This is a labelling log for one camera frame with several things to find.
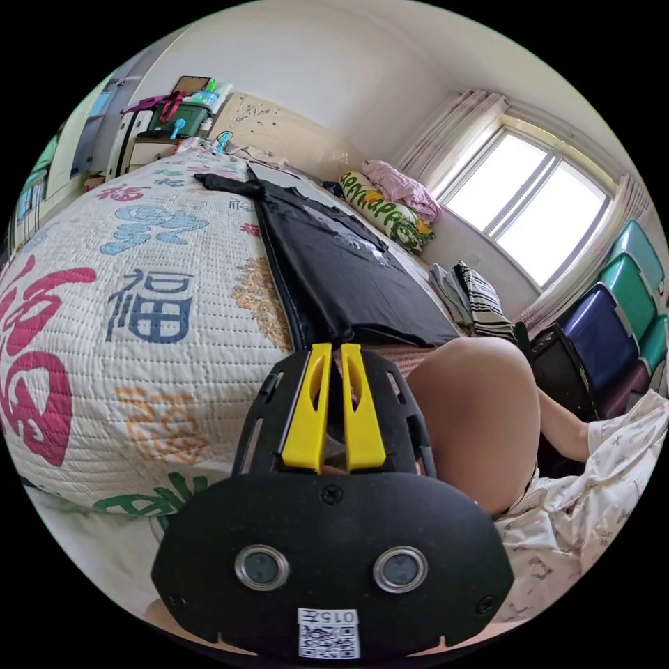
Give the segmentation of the person's left hand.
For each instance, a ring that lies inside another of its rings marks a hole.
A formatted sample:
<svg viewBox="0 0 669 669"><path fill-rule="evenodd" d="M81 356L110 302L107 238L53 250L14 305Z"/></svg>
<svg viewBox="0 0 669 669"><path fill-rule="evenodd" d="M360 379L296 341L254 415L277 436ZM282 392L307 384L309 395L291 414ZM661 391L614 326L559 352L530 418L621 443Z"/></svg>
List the person's left hand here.
<svg viewBox="0 0 669 669"><path fill-rule="evenodd" d="M200 645L211 646L210 643L184 630L160 599L157 599L148 605L144 612L143 621L156 629L177 638L182 638Z"/></svg>

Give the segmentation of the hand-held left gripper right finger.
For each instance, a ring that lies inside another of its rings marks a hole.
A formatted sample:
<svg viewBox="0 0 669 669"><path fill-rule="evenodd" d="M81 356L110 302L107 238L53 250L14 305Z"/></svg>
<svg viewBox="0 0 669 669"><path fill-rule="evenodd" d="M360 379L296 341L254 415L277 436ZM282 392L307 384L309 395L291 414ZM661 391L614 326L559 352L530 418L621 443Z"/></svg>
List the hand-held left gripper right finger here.
<svg viewBox="0 0 669 669"><path fill-rule="evenodd" d="M386 453L359 345L341 347L341 368L347 473L381 469Z"/></svg>

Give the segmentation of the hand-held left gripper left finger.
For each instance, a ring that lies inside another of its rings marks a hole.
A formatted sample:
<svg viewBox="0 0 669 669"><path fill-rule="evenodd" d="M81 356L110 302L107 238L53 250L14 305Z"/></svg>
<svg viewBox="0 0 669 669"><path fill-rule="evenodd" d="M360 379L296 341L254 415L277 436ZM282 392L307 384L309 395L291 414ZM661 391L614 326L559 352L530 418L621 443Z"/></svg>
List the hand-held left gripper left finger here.
<svg viewBox="0 0 669 669"><path fill-rule="evenodd" d="M314 344L282 446L283 464L292 469L320 474L325 456L332 345Z"/></svg>

